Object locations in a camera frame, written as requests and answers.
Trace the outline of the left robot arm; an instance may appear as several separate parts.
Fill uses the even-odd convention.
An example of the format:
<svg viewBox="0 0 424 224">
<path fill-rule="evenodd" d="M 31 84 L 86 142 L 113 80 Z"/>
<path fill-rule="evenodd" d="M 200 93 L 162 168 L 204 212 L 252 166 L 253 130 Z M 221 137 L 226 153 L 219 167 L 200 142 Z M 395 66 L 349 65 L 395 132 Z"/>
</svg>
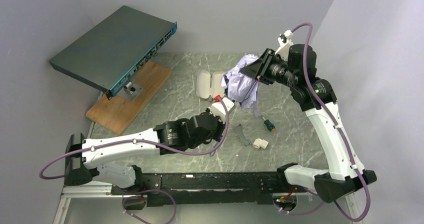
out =
<svg viewBox="0 0 424 224">
<path fill-rule="evenodd" d="M 136 165 L 117 165 L 114 161 L 133 156 L 193 156 L 195 153 L 188 149 L 194 150 L 211 141 L 222 143 L 228 120 L 226 113 L 207 108 L 190 119 L 167 121 L 130 135 L 92 139 L 73 134 L 65 151 L 64 184 L 80 186 L 98 181 L 121 189 L 140 189 L 145 184 L 142 169 Z"/>
</svg>

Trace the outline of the cream umbrella case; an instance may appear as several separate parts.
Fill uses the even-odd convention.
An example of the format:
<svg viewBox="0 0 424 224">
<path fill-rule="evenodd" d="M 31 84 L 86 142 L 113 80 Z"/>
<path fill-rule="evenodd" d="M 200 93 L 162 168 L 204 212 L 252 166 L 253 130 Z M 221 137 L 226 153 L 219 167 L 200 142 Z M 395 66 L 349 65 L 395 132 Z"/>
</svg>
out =
<svg viewBox="0 0 424 224">
<path fill-rule="evenodd" d="M 207 70 L 200 69 L 197 73 L 196 95 L 205 100 L 212 99 L 218 95 L 225 95 L 225 89 L 221 86 L 221 80 L 224 71 L 210 73 Z"/>
</svg>

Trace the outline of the purple umbrella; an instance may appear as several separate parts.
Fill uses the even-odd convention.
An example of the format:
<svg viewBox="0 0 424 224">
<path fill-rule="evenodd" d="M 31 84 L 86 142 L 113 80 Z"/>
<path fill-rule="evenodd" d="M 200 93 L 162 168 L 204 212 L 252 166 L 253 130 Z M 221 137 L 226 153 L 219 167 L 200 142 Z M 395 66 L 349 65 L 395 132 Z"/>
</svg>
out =
<svg viewBox="0 0 424 224">
<path fill-rule="evenodd" d="M 259 82 L 241 72 L 242 68 L 252 65 L 259 57 L 254 54 L 244 55 L 235 67 L 225 72 L 220 85 L 225 95 L 232 101 L 240 104 L 242 110 L 252 109 L 259 118 L 261 114 L 257 109 Z"/>
</svg>

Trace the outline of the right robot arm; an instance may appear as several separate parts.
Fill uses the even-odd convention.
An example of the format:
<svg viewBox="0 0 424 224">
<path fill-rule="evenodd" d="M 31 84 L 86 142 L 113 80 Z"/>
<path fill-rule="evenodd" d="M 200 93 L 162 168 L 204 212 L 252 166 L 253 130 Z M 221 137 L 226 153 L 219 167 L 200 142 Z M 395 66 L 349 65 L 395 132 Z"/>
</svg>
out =
<svg viewBox="0 0 424 224">
<path fill-rule="evenodd" d="M 280 188 L 303 187 L 332 203 L 377 181 L 356 156 L 345 133 L 331 84 L 316 76 L 317 54 L 311 46 L 294 44 L 286 60 L 267 48 L 252 64 L 240 72 L 263 84 L 275 82 L 289 87 L 291 96 L 312 123 L 324 150 L 328 169 L 303 167 L 289 163 L 276 171 Z"/>
</svg>

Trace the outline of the white pipe elbow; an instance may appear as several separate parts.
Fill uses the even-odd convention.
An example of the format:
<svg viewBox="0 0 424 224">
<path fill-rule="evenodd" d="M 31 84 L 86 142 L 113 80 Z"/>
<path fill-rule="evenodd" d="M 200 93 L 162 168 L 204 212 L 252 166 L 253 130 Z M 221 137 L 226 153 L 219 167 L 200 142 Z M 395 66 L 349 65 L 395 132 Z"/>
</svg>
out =
<svg viewBox="0 0 424 224">
<path fill-rule="evenodd" d="M 252 146 L 256 149 L 266 149 L 269 145 L 269 142 L 265 139 L 257 138 L 252 143 Z"/>
</svg>

